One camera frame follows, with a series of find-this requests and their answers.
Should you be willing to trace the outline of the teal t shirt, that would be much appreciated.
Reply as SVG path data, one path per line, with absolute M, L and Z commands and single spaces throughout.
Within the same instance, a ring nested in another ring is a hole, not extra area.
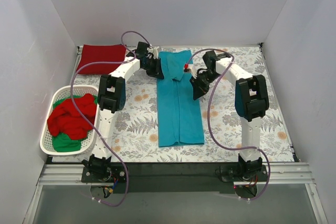
M 164 75 L 156 85 L 159 147 L 205 143 L 200 103 L 193 99 L 192 75 L 184 72 L 191 56 L 190 50 L 159 53 Z

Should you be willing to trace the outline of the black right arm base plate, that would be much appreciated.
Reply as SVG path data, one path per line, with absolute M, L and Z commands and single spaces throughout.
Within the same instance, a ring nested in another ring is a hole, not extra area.
M 265 165 L 262 165 L 260 170 L 248 172 L 238 163 L 222 163 L 215 170 L 215 174 L 224 182 L 251 182 L 255 179 L 265 182 L 268 177 Z

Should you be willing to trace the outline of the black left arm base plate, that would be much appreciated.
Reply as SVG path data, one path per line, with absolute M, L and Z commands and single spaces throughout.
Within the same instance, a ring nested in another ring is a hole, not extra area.
M 126 183 L 126 171 L 120 163 L 108 160 L 82 161 L 84 165 L 81 182 L 83 183 Z

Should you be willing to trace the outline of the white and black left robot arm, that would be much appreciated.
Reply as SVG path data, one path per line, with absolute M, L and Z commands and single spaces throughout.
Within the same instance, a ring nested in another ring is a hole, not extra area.
M 107 182 L 111 177 L 125 176 L 123 168 L 112 168 L 112 152 L 109 150 L 116 120 L 125 106 L 126 82 L 140 69 L 150 77 L 163 79 L 159 52 L 160 46 L 151 46 L 138 42 L 137 48 L 125 56 L 126 63 L 121 64 L 110 74 L 100 77 L 98 89 L 99 112 L 96 116 L 95 145 L 89 159 L 82 161 L 87 169 L 86 174 L 95 180 Z

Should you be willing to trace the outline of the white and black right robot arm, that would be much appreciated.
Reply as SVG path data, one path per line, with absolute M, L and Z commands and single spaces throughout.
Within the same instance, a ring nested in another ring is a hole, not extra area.
M 241 146 L 238 152 L 236 176 L 251 180 L 262 170 L 266 158 L 260 149 L 261 120 L 269 109 L 266 79 L 263 75 L 253 75 L 235 63 L 235 57 L 221 49 L 204 49 L 202 59 L 205 68 L 196 69 L 190 60 L 184 65 L 184 72 L 190 73 L 193 99 L 206 93 L 214 95 L 215 88 L 222 78 L 226 78 L 235 88 L 234 106 L 241 121 Z

